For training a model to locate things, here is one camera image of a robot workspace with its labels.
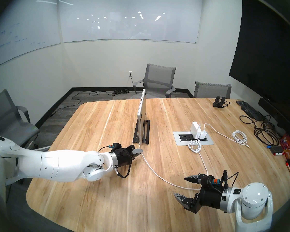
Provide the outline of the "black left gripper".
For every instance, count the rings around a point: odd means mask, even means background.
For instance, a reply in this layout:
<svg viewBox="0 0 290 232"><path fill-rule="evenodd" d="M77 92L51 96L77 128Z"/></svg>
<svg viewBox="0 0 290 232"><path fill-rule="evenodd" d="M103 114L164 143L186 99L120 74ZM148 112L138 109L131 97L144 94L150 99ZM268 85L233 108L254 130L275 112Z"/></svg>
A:
<svg viewBox="0 0 290 232"><path fill-rule="evenodd" d="M135 148L134 145L130 145L126 148L113 147L110 155L112 157L113 166L115 168L119 168L131 164L132 161L142 153L142 149Z"/></svg>

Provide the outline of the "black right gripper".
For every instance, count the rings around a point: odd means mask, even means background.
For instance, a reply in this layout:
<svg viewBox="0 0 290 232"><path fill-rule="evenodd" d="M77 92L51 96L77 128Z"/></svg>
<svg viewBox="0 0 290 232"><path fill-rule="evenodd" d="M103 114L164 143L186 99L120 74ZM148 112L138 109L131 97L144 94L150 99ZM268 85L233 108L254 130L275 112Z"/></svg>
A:
<svg viewBox="0 0 290 232"><path fill-rule="evenodd" d="M199 204L211 208L220 208L224 186L221 184L212 184L214 179L214 176L206 176L205 174L187 176L184 180L201 184L200 193L196 193L194 198L188 198L178 193L174 193L174 196L184 209L192 213L198 213Z"/></svg>

